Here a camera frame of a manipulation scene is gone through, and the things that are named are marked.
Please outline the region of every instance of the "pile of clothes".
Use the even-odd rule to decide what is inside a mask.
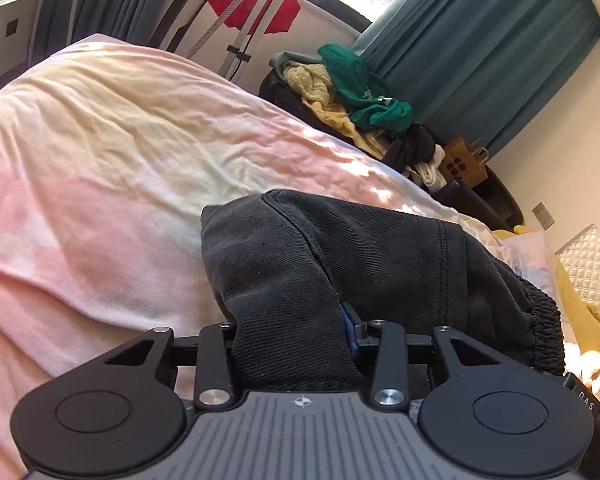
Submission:
[[[301,97],[302,104],[328,126],[321,130],[331,133],[333,129],[430,192],[445,186],[438,171],[445,156],[442,147],[423,125],[413,123],[411,106],[390,97],[385,82],[351,51],[329,43],[315,56],[280,52],[270,65]]]

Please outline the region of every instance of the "light switch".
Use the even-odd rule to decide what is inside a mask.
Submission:
[[[4,33],[4,37],[8,38],[9,36],[13,36],[18,31],[18,19],[11,20],[7,23],[7,30]]]
[[[534,215],[536,215],[536,218],[545,231],[555,224],[554,217],[549,214],[542,202],[533,208],[532,211],[534,212]]]

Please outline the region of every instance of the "black pants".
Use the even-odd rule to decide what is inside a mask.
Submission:
[[[553,300],[456,224],[291,190],[209,206],[202,222],[206,273],[238,323],[238,387],[360,387],[341,302],[410,333],[452,326],[563,373]]]

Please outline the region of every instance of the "white quilted pad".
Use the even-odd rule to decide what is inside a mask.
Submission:
[[[600,236],[596,226],[584,229],[557,255],[582,299],[600,311]]]

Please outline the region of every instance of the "green curtain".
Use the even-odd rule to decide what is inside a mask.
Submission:
[[[591,0],[397,0],[352,50],[442,139],[505,146],[600,38]]]

